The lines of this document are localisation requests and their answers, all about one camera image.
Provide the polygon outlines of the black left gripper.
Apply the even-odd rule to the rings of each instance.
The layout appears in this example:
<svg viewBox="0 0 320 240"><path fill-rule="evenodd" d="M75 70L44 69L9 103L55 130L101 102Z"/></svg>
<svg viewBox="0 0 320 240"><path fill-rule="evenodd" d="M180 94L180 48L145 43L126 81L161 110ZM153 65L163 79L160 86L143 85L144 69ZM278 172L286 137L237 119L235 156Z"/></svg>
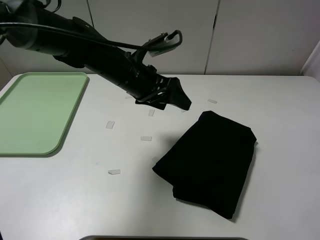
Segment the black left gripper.
<svg viewBox="0 0 320 240"><path fill-rule="evenodd" d="M191 107L192 102L177 77L164 77L159 74L145 77L138 74L134 80L140 94L139 97L134 97L136 105L145 105L158 110L164 110L167 104L182 110L189 110Z"/></svg>

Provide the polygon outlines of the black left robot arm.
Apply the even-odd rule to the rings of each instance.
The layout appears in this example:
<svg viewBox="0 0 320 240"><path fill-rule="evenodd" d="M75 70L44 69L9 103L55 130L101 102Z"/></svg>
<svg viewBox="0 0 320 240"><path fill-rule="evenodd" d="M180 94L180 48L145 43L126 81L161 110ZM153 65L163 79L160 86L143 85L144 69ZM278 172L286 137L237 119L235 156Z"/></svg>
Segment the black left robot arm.
<svg viewBox="0 0 320 240"><path fill-rule="evenodd" d="M177 77L158 74L145 65L146 54L174 50L182 33L162 33L143 45L110 41L84 20L49 11L49 1L7 0L0 3L0 39L12 46L53 56L73 68L87 68L126 91L138 105L164 110L173 105L189 110L192 104Z"/></svg>

